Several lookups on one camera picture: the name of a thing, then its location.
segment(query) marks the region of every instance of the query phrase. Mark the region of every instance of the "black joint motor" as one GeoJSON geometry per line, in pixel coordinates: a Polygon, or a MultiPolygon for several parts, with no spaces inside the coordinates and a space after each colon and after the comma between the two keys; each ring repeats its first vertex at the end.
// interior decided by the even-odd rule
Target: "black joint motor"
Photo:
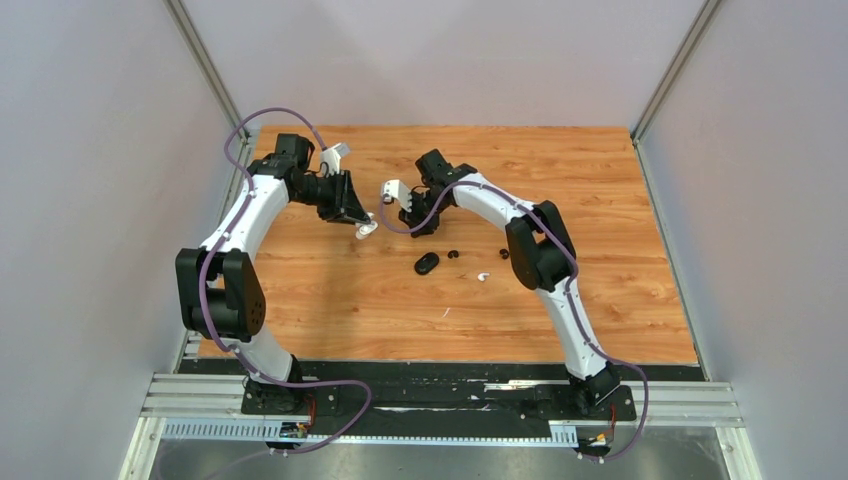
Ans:
{"type": "MultiPolygon", "coordinates": [[[[422,155],[415,161],[415,168],[421,174],[421,183],[428,190],[423,193],[412,192],[412,208],[409,212],[401,209],[398,213],[398,219],[410,228],[420,225],[427,218],[445,188],[468,174],[477,173],[477,169],[464,163],[454,167],[445,160],[438,149],[430,150],[422,155]]],[[[430,217],[430,221],[413,232],[412,238],[435,233],[439,228],[439,214],[451,205],[456,206],[453,195],[445,195],[436,213],[430,217]]]]}
{"type": "Polygon", "coordinates": [[[317,207],[321,220],[331,223],[370,223],[368,212],[359,203],[350,171],[319,175],[309,170],[315,146],[293,133],[277,135],[274,152],[254,161],[251,175],[271,175],[285,180],[291,201],[317,207]]]}
{"type": "MultiPolygon", "coordinates": [[[[533,214],[576,259],[574,244],[556,205],[545,200],[533,206],[533,214]]],[[[529,215],[513,218],[505,230],[512,271],[529,290],[541,288],[553,292],[554,285],[573,273],[568,259],[547,234],[543,240],[536,241],[534,232],[542,233],[543,230],[529,215]]]]}

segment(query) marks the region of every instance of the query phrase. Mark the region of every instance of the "cable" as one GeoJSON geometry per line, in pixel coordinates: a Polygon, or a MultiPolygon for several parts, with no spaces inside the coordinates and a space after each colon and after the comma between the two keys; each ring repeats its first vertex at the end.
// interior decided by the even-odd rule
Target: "cable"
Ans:
{"type": "Polygon", "coordinates": [[[603,462],[605,460],[615,460],[616,458],[623,456],[628,451],[630,451],[631,448],[633,448],[633,445],[636,444],[636,441],[642,436],[642,431],[645,429],[645,421],[648,419],[648,401],[649,401],[648,400],[648,377],[647,377],[647,375],[645,375],[645,372],[642,370],[642,368],[640,368],[638,365],[630,363],[630,362],[626,362],[624,360],[619,360],[615,357],[612,357],[612,356],[606,354],[603,350],[601,350],[600,347],[598,347],[597,345],[592,343],[592,339],[589,338],[589,334],[586,332],[586,328],[583,327],[583,322],[576,321],[578,318],[580,318],[580,315],[577,313],[577,305],[574,303],[574,299],[572,298],[571,284],[574,282],[574,280],[577,279],[577,274],[579,272],[579,269],[577,267],[577,260],[574,258],[574,255],[572,255],[571,252],[569,252],[568,249],[565,248],[565,245],[562,244],[562,242],[556,237],[556,235],[554,235],[553,232],[551,232],[551,230],[548,227],[545,226],[544,222],[542,222],[542,220],[535,213],[533,213],[533,211],[531,209],[527,208],[526,206],[522,205],[521,203],[518,203],[518,201],[515,198],[513,198],[512,195],[504,192],[503,190],[501,190],[501,189],[499,189],[499,188],[497,188],[493,185],[488,185],[488,184],[478,183],[478,182],[471,182],[471,181],[468,181],[468,180],[458,180],[454,183],[451,183],[444,190],[442,190],[442,192],[436,198],[436,202],[433,204],[433,208],[430,209],[430,213],[428,213],[427,216],[424,217],[424,220],[422,220],[420,224],[418,224],[418,225],[416,225],[412,228],[409,228],[409,229],[398,228],[398,227],[395,227],[394,225],[392,225],[391,223],[389,223],[388,219],[386,218],[385,205],[386,205],[387,200],[391,200],[391,197],[383,196],[381,198],[380,208],[379,208],[380,218],[383,221],[383,225],[387,229],[389,229],[390,231],[395,232],[395,233],[406,234],[406,233],[417,232],[418,230],[421,230],[422,228],[424,228],[424,226],[427,225],[427,223],[430,221],[430,219],[433,218],[433,215],[436,214],[436,210],[439,208],[439,205],[442,204],[442,200],[444,200],[444,198],[448,194],[448,192],[450,192],[451,190],[453,190],[456,187],[461,187],[461,186],[477,187],[477,188],[482,188],[484,190],[488,190],[488,191],[498,195],[499,197],[503,198],[511,206],[517,208],[518,210],[520,210],[521,212],[526,214],[528,217],[530,217],[531,220],[533,220],[533,223],[535,223],[536,226],[539,227],[539,229],[542,230],[545,233],[545,235],[547,235],[547,237],[554,243],[554,245],[556,245],[557,248],[559,248],[559,250],[563,253],[563,255],[565,255],[565,258],[568,261],[568,264],[571,266],[572,274],[571,274],[570,277],[568,277],[568,280],[566,280],[566,282],[565,282],[565,298],[568,300],[568,306],[571,309],[571,314],[575,319],[575,323],[577,324],[577,329],[580,331],[580,336],[583,337],[583,341],[599,357],[603,358],[604,360],[606,360],[606,361],[608,361],[612,364],[621,365],[623,367],[629,368],[630,370],[633,370],[634,372],[636,372],[639,375],[640,379],[642,380],[642,384],[644,385],[644,388],[645,388],[645,399],[642,403],[642,415],[639,418],[639,424],[636,427],[636,434],[633,435],[633,438],[630,439],[630,442],[628,442],[627,445],[624,446],[624,448],[622,448],[620,451],[618,451],[614,454],[607,455],[603,458],[596,457],[596,456],[593,456],[593,455],[585,455],[590,460],[594,460],[594,461],[598,461],[598,462],[603,462]]]}
{"type": "MultiPolygon", "coordinates": [[[[271,383],[271,384],[274,384],[274,385],[279,385],[279,386],[284,387],[284,388],[317,388],[317,387],[336,387],[336,386],[353,385],[353,386],[361,387],[363,390],[365,390],[365,403],[362,405],[362,408],[359,409],[359,411],[356,413],[356,415],[354,415],[353,418],[348,423],[346,423],[341,429],[339,429],[338,432],[330,435],[329,437],[327,437],[326,439],[324,439],[324,440],[322,440],[318,443],[315,443],[313,445],[309,445],[307,447],[298,448],[298,449],[295,449],[295,450],[286,450],[285,451],[286,455],[293,455],[293,454],[314,452],[315,450],[318,450],[319,448],[325,447],[328,444],[330,444],[331,442],[333,442],[334,440],[338,439],[350,427],[352,427],[353,424],[356,423],[359,420],[360,417],[362,417],[362,415],[365,413],[366,410],[368,410],[368,407],[371,405],[371,399],[372,399],[373,395],[372,395],[372,392],[371,392],[371,388],[366,383],[361,382],[359,380],[331,380],[331,381],[320,381],[320,382],[290,383],[290,382],[286,382],[286,381],[283,381],[283,380],[273,378],[273,377],[271,377],[271,376],[269,376],[269,375],[267,375],[263,372],[260,372],[259,369],[256,368],[252,363],[250,363],[250,360],[248,360],[239,351],[238,347],[229,347],[227,345],[224,345],[224,342],[221,341],[221,337],[218,335],[218,331],[215,329],[215,324],[212,321],[212,315],[209,311],[209,300],[206,297],[206,276],[209,272],[209,266],[212,263],[212,257],[214,257],[216,253],[218,253],[218,251],[221,249],[221,246],[224,244],[226,239],[229,238],[230,234],[235,229],[236,225],[238,225],[239,220],[241,220],[242,216],[244,216],[244,212],[246,212],[247,208],[250,206],[250,201],[253,199],[253,195],[254,195],[253,177],[250,175],[250,172],[247,171],[247,168],[245,168],[242,164],[240,164],[238,161],[236,161],[236,159],[234,159],[233,156],[230,154],[230,144],[232,143],[233,139],[236,137],[238,132],[242,128],[244,128],[244,126],[247,124],[247,122],[249,122],[250,120],[253,120],[254,118],[256,118],[260,115],[263,115],[263,114],[269,113],[269,112],[284,112],[284,113],[289,113],[291,115],[294,115],[295,117],[300,119],[312,131],[312,134],[315,135],[315,140],[318,142],[318,145],[321,147],[321,150],[327,149],[327,145],[324,143],[324,139],[321,138],[321,135],[318,133],[318,131],[315,129],[315,127],[311,123],[309,123],[309,121],[303,115],[297,113],[296,111],[294,111],[290,108],[285,108],[285,107],[263,108],[262,110],[253,112],[250,115],[248,115],[247,117],[245,117],[244,120],[242,120],[241,123],[239,123],[233,129],[233,131],[227,137],[226,142],[224,142],[224,155],[226,155],[227,160],[231,164],[233,164],[236,167],[236,169],[238,169],[238,171],[241,172],[241,174],[245,177],[245,182],[247,183],[248,195],[245,195],[244,201],[242,202],[241,206],[239,206],[238,210],[236,211],[236,214],[233,216],[233,219],[230,221],[229,224],[227,224],[227,226],[224,228],[224,232],[221,234],[221,236],[218,238],[218,240],[215,242],[215,244],[212,246],[212,248],[209,249],[209,252],[206,254],[206,257],[203,259],[203,263],[201,264],[201,267],[200,267],[200,274],[198,276],[198,289],[199,289],[199,294],[200,294],[200,309],[203,312],[203,321],[206,324],[206,329],[209,331],[209,336],[215,342],[215,345],[217,345],[218,348],[220,348],[222,351],[224,351],[224,352],[230,352],[231,351],[231,352],[235,353],[236,358],[238,358],[238,360],[239,360],[239,362],[241,362],[242,366],[244,366],[244,368],[248,372],[253,374],[254,376],[259,377],[261,380],[264,380],[268,383],[271,383]]],[[[206,478],[211,479],[211,478],[217,477],[218,475],[229,470],[230,468],[234,467],[235,465],[238,465],[242,462],[245,462],[247,460],[253,459],[253,458],[258,457],[258,456],[259,456],[258,454],[251,454],[251,455],[248,455],[246,457],[240,458],[240,459],[236,460],[235,462],[231,463],[230,465],[227,465],[223,469],[218,470],[217,472],[213,473],[210,476],[207,476],[206,478]]]]}

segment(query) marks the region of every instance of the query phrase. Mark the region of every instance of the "metal frame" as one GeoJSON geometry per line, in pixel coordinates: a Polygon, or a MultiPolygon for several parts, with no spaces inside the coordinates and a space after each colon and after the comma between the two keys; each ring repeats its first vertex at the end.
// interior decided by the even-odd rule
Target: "metal frame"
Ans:
{"type": "MultiPolygon", "coordinates": [[[[187,357],[191,358],[190,349],[187,357]]],[[[146,479],[152,471],[160,440],[275,441],[311,443],[324,440],[281,438],[283,423],[304,422],[304,415],[254,416],[241,413],[244,375],[156,374],[139,416],[121,479],[146,479]]],[[[488,383],[487,389],[517,390],[564,380],[512,379],[488,383]]],[[[641,382],[623,384],[633,391],[635,408],[642,407],[641,382]]],[[[731,480],[761,478],[733,390],[721,382],[650,382],[651,405],[646,425],[666,428],[714,428],[731,480]]],[[[452,445],[482,447],[558,447],[577,444],[580,427],[604,426],[603,421],[549,421],[548,438],[398,437],[345,435],[337,440],[361,445],[452,445]]],[[[636,422],[620,422],[634,425],[636,422]]]]}
{"type": "Polygon", "coordinates": [[[677,81],[677,77],[680,75],[683,67],[686,66],[686,62],[689,60],[692,52],[695,51],[695,47],[698,46],[698,42],[701,40],[701,37],[710,22],[715,17],[721,3],[722,0],[704,1],[704,5],[701,7],[698,15],[695,16],[695,21],[692,23],[692,26],[689,27],[689,31],[683,38],[683,43],[680,44],[680,48],[678,48],[677,52],[674,54],[671,64],[669,64],[662,80],[660,80],[659,85],[657,85],[657,89],[651,96],[651,100],[648,101],[648,105],[645,107],[645,110],[642,112],[642,116],[639,118],[639,121],[636,123],[636,126],[630,134],[634,144],[644,138],[645,133],[648,131],[648,128],[650,128],[651,123],[653,123],[657,112],[663,102],[665,102],[668,92],[671,91],[671,88],[677,81]]]}
{"type": "MultiPolygon", "coordinates": [[[[209,88],[212,89],[212,93],[215,95],[215,99],[221,106],[224,116],[227,117],[227,121],[230,125],[235,128],[239,123],[241,123],[242,117],[239,114],[233,98],[224,86],[224,81],[221,79],[221,75],[215,68],[215,64],[212,63],[212,58],[209,56],[209,52],[203,45],[203,42],[200,39],[200,34],[197,33],[197,29],[191,21],[191,16],[189,15],[188,10],[186,10],[182,0],[162,1],[168,8],[168,12],[171,13],[171,17],[173,17],[174,23],[180,30],[183,39],[185,39],[186,45],[191,51],[191,54],[194,56],[194,60],[200,67],[200,71],[203,72],[203,76],[206,77],[206,81],[209,83],[209,88]]],[[[239,132],[239,138],[241,140],[246,140],[247,132],[239,132]]]]}

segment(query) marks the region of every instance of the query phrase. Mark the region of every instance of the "metal corner post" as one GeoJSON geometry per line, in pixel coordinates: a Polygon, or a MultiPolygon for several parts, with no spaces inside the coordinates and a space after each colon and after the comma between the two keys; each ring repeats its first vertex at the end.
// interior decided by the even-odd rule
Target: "metal corner post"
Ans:
{"type": "MultiPolygon", "coordinates": [[[[163,3],[171,13],[174,23],[185,39],[186,45],[188,45],[189,50],[191,50],[191,54],[195,61],[197,61],[197,66],[200,67],[200,71],[203,72],[203,76],[206,77],[206,81],[209,83],[209,88],[212,89],[212,93],[215,95],[215,99],[221,106],[224,116],[227,117],[229,124],[235,128],[239,123],[241,123],[242,117],[238,112],[238,108],[236,108],[233,98],[224,86],[224,81],[221,79],[221,75],[215,68],[215,64],[212,62],[209,52],[203,45],[203,41],[200,39],[200,34],[197,32],[197,29],[194,27],[194,23],[191,21],[191,16],[189,15],[188,10],[182,0],[163,0],[163,3]]],[[[244,142],[247,140],[247,137],[247,132],[242,129],[242,131],[239,132],[239,139],[244,142]]]]}
{"type": "Polygon", "coordinates": [[[674,58],[671,60],[665,75],[663,75],[662,80],[660,80],[659,85],[657,85],[657,89],[648,101],[648,105],[642,112],[642,116],[639,117],[639,121],[630,132],[630,137],[633,139],[634,145],[644,138],[645,133],[647,133],[648,128],[650,128],[651,123],[653,123],[654,118],[656,118],[657,112],[659,112],[659,109],[668,96],[668,93],[671,91],[675,81],[683,71],[683,67],[695,51],[695,47],[698,46],[698,42],[701,40],[701,37],[710,22],[715,17],[715,13],[721,3],[722,0],[704,1],[704,5],[701,7],[701,10],[698,11],[698,15],[695,16],[695,21],[692,22],[692,26],[689,27],[689,31],[686,32],[686,36],[683,38],[680,48],[677,49],[677,53],[674,54],[674,58]]]}

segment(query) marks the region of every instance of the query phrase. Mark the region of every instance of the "white bracket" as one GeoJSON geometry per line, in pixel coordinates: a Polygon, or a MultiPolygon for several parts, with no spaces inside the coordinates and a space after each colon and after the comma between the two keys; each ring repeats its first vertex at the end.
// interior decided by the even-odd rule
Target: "white bracket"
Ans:
{"type": "Polygon", "coordinates": [[[400,180],[389,180],[383,183],[382,197],[390,197],[400,203],[400,208],[407,212],[412,210],[412,191],[400,180]]]}
{"type": "Polygon", "coordinates": [[[335,175],[342,170],[342,157],[350,153],[346,143],[337,143],[321,152],[321,164],[326,165],[324,175],[335,175]]]}

